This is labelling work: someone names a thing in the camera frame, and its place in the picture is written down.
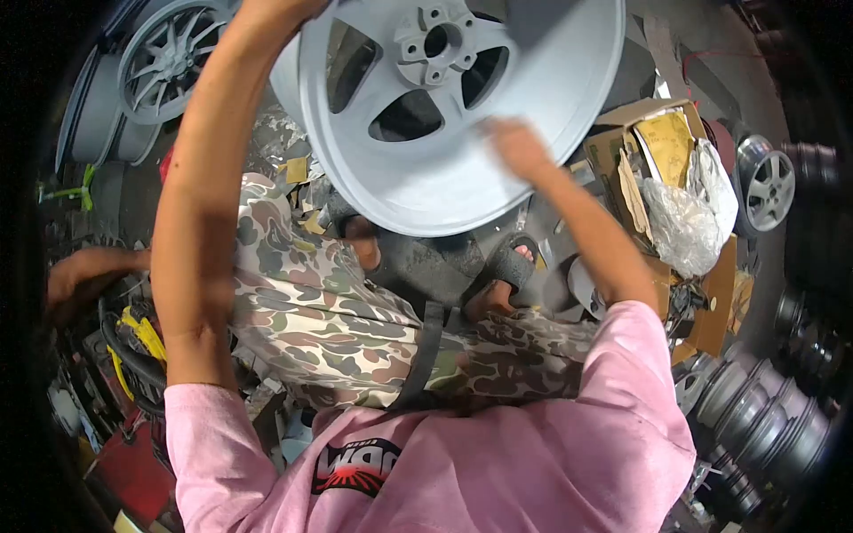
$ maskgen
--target camouflage pants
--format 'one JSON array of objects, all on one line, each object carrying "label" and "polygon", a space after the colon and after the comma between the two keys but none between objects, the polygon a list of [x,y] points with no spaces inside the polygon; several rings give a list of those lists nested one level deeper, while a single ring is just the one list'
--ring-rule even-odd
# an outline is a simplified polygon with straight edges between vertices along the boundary
[{"label": "camouflage pants", "polygon": [[[315,408],[387,407],[417,351],[411,305],[364,277],[353,248],[293,221],[268,178],[243,177],[235,257],[237,337]],[[448,406],[573,397],[595,335],[537,311],[443,333],[426,389]]]}]

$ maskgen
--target pink t-shirt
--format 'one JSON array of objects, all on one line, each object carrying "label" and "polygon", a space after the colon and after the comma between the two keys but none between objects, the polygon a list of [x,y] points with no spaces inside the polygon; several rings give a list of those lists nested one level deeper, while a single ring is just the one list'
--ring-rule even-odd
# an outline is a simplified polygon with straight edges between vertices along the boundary
[{"label": "pink t-shirt", "polygon": [[695,457],[664,330],[637,302],[607,312],[577,400],[324,411],[281,477],[233,392],[175,385],[165,406],[187,531],[658,531]]}]

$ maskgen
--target shirt graphic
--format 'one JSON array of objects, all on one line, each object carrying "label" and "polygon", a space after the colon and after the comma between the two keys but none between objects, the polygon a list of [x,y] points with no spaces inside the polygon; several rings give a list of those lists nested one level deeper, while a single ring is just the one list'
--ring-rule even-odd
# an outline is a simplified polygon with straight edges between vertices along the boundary
[{"label": "shirt graphic", "polygon": [[343,448],[327,444],[317,457],[311,494],[322,494],[326,489],[355,489],[376,497],[400,451],[384,438],[356,441]]}]

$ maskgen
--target black strap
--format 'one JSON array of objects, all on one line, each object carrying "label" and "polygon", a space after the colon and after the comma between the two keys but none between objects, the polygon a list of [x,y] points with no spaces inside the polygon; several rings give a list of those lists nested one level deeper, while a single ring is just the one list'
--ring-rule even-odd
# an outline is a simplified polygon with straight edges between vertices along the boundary
[{"label": "black strap", "polygon": [[444,308],[437,302],[426,302],[424,309],[424,327],[418,339],[418,351],[409,369],[409,376],[400,389],[400,395],[388,406],[388,411],[400,411],[418,408],[423,399],[424,387],[427,385],[438,347],[441,344],[441,331],[444,325]]}]

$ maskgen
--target red wire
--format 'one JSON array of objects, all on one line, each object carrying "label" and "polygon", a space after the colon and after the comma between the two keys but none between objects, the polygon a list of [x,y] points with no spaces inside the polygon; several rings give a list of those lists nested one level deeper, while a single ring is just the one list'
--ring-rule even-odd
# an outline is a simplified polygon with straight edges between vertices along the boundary
[{"label": "red wire", "polygon": [[715,50],[693,52],[692,54],[685,57],[684,61],[682,61],[682,78],[684,78],[684,84],[688,87],[688,98],[691,97],[690,82],[688,82],[688,64],[690,63],[690,60],[692,60],[694,57],[699,57],[700,55],[731,55],[735,57],[753,57],[756,59],[764,59],[764,55],[761,54],[743,54],[740,52],[720,52]]}]

